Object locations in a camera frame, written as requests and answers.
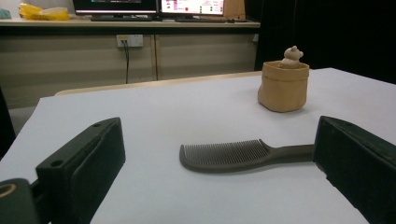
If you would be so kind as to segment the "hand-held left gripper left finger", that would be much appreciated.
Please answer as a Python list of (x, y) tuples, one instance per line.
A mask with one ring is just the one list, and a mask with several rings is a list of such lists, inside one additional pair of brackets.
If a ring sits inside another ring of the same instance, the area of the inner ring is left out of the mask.
[(37, 165), (39, 214), (51, 224), (90, 224), (125, 160), (119, 118), (89, 126)]

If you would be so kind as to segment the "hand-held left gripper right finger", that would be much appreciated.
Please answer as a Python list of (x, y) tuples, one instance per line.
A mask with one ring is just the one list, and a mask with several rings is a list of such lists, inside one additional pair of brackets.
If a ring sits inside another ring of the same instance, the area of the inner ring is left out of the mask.
[(370, 224), (396, 224), (396, 146), (363, 128), (321, 117), (314, 162)]

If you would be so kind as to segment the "dark brown comb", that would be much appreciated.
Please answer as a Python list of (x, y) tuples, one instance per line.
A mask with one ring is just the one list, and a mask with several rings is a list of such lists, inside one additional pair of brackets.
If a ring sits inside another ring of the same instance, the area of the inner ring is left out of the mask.
[(270, 147), (261, 139), (242, 142), (181, 145), (180, 163), (199, 173), (231, 173), (279, 163), (313, 160), (313, 145)]

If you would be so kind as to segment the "tan paper storage pot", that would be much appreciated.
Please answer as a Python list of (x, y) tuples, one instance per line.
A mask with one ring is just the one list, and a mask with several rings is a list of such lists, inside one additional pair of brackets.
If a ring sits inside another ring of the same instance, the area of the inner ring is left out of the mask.
[(308, 64), (299, 63), (297, 68), (289, 69), (280, 67), (280, 61), (266, 62), (258, 102), (275, 112), (299, 110), (306, 103), (308, 77)]

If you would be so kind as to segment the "wooden table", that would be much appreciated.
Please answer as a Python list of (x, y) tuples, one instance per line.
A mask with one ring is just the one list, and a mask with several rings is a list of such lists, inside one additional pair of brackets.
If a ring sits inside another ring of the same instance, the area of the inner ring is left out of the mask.
[(237, 78), (237, 77), (254, 77), (254, 76), (261, 75), (261, 74), (262, 74), (261, 71), (253, 71), (253, 72), (232, 73), (232, 74), (222, 74), (222, 75), (202, 76), (202, 77), (183, 77), (183, 78), (156, 80), (156, 81), (148, 81), (148, 82), (138, 82), (138, 83), (129, 83), (129, 84), (120, 84), (120, 85), (109, 85), (109, 86), (99, 86), (99, 87), (64, 90), (64, 91), (59, 91), (59, 92), (55, 93), (54, 96), (84, 93), (84, 92), (93, 92), (93, 91), (112, 91), (112, 90), (131, 89), (131, 88), (168, 86), (168, 85), (174, 85), (174, 84), (200, 82), (200, 81), (212, 81), (212, 80)]

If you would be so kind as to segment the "white table cover sheet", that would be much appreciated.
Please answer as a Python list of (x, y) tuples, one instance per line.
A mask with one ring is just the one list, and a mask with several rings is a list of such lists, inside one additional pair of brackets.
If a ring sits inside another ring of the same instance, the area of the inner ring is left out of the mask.
[(305, 106), (276, 113), (258, 103), (260, 83), (259, 76), (237, 77), (44, 98), (0, 160), (0, 181), (35, 180), (50, 154), (95, 122), (117, 117), (126, 161), (92, 224), (367, 224), (312, 162), (222, 175), (180, 164), (182, 145), (310, 144), (323, 116), (396, 145), (396, 85), (314, 70)]

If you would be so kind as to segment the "small beige animal figurine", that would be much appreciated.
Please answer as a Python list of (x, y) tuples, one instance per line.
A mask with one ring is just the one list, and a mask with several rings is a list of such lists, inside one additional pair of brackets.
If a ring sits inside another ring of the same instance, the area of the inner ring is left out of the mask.
[(302, 51), (296, 46), (292, 46), (284, 51), (284, 58), (280, 61), (279, 67), (288, 69), (297, 68), (303, 56), (304, 53)]

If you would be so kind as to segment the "black curtain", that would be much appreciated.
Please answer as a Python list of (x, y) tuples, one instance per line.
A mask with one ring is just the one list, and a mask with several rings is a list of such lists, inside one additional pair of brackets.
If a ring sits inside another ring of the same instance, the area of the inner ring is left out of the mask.
[(245, 0), (261, 26), (254, 68), (291, 46), (311, 68), (396, 84), (396, 0)]

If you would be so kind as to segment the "long beige desk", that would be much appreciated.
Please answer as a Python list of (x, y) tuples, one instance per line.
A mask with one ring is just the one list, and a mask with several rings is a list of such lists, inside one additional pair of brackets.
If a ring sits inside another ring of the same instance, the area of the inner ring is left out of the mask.
[(217, 35), (258, 34), (259, 22), (0, 20), (0, 36), (12, 35)]

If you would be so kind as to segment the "black keyboard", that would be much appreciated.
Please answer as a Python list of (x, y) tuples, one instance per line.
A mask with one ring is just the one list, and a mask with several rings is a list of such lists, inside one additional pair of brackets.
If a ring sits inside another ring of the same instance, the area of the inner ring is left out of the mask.
[(92, 16), (91, 21), (153, 21), (150, 16), (137, 17), (137, 16)]
[(226, 23), (227, 20), (196, 19), (196, 18), (175, 18), (175, 22), (206, 22), (206, 23)]

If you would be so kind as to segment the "yellow plastic bag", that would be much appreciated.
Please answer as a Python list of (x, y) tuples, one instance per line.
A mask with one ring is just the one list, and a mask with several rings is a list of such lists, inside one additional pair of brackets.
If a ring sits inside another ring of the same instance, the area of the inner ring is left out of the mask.
[(31, 21), (68, 21), (68, 7), (63, 5), (48, 5), (40, 7), (28, 3), (19, 4), (19, 14), (23, 19)]

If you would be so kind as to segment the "dark computer monitor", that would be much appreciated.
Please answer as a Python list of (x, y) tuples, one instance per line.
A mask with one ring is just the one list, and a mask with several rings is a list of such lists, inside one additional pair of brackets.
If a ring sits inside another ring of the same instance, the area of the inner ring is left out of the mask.
[(157, 0), (72, 0), (75, 12), (93, 14), (152, 14)]

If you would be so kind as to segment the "bright computer monitor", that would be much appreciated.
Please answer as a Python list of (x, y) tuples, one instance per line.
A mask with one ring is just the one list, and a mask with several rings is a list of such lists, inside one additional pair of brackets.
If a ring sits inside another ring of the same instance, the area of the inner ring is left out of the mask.
[(215, 15), (224, 13), (224, 0), (160, 0), (162, 13)]

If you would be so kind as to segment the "brown cardboard box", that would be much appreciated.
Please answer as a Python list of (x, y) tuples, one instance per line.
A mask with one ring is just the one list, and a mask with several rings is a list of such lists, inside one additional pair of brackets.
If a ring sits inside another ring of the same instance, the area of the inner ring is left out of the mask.
[(224, 13), (226, 19), (244, 19), (246, 17), (245, 0), (224, 0)]

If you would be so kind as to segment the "white wall socket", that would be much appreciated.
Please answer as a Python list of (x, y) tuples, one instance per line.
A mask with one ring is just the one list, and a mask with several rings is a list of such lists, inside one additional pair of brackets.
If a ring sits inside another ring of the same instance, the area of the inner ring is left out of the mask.
[(142, 48), (144, 46), (142, 35), (116, 35), (119, 48)]

